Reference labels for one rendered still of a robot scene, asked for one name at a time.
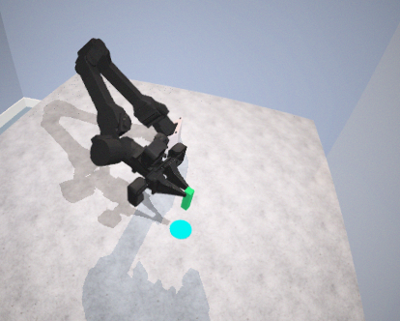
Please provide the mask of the green rectangular post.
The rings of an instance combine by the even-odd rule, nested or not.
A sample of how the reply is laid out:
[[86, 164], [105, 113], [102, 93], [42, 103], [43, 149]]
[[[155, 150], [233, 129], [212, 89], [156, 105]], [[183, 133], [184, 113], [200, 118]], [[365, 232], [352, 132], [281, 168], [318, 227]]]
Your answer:
[[183, 209], [187, 210], [187, 208], [190, 206], [190, 203], [191, 203], [191, 200], [192, 200], [192, 197], [194, 194], [194, 190], [192, 188], [188, 187], [185, 190], [185, 193], [186, 193], [186, 197], [183, 197], [181, 207]]

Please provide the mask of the cyan circle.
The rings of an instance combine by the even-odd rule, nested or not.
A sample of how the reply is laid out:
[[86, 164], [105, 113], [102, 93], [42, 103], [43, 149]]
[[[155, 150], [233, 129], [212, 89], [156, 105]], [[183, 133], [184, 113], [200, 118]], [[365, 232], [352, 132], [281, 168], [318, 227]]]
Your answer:
[[170, 225], [170, 232], [173, 237], [179, 239], [187, 238], [191, 233], [190, 225], [184, 220], [176, 220]]

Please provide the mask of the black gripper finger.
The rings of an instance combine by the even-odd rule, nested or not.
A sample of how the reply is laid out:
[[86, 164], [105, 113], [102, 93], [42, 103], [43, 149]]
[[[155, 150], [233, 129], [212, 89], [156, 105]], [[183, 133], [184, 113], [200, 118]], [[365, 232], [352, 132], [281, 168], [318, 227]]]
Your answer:
[[166, 179], [182, 190], [186, 190], [189, 185], [181, 175], [177, 167], [178, 160], [174, 159], [168, 167]]
[[153, 181], [153, 187], [151, 194], [168, 194], [180, 197], [186, 197], [186, 193], [169, 182], [162, 172], [160, 172]]

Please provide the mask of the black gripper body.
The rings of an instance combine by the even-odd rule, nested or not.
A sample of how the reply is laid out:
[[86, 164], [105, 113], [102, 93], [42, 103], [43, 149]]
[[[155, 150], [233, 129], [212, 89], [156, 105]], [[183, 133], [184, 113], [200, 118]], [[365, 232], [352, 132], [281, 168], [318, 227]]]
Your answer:
[[145, 189], [152, 190], [153, 181], [160, 172], [162, 172], [163, 175], [167, 176], [169, 164], [174, 159], [178, 160], [177, 167], [183, 162], [187, 148], [181, 142], [176, 143], [172, 148], [168, 150], [167, 159], [165, 161], [163, 161], [162, 157], [160, 157], [153, 166], [148, 166], [149, 168], [154, 168], [153, 171], [149, 173], [145, 169], [143, 169], [138, 160], [136, 160], [137, 157], [142, 156], [142, 153], [147, 146], [148, 145], [145, 145], [144, 147], [136, 147], [130, 154], [128, 159], [128, 166], [132, 168], [132, 173], [135, 174], [137, 172], [145, 178], [144, 179], [142, 177], [137, 177], [135, 181], [132, 181], [128, 185], [127, 201], [134, 208], [136, 208], [144, 199], [144, 193], [142, 193], [142, 191], [144, 191]]

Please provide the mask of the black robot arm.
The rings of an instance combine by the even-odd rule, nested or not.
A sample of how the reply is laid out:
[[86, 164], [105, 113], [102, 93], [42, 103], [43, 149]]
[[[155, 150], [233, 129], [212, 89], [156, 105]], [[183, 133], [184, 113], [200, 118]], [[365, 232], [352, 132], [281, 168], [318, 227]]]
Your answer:
[[110, 52], [99, 38], [92, 38], [77, 51], [75, 71], [81, 76], [85, 88], [97, 109], [97, 123], [100, 134], [94, 135], [91, 145], [91, 161], [98, 167], [117, 164], [121, 161], [128, 165], [133, 150], [141, 146], [134, 139], [124, 136], [131, 129], [131, 119], [125, 110], [115, 103], [107, 89], [104, 76], [128, 102], [132, 104], [133, 115], [146, 128], [153, 126], [158, 132], [154, 141], [136, 160], [147, 172], [151, 173], [154, 163], [163, 157], [169, 138], [178, 122], [173, 123], [167, 115], [168, 107], [156, 102], [151, 96], [142, 95], [130, 80], [113, 64]]

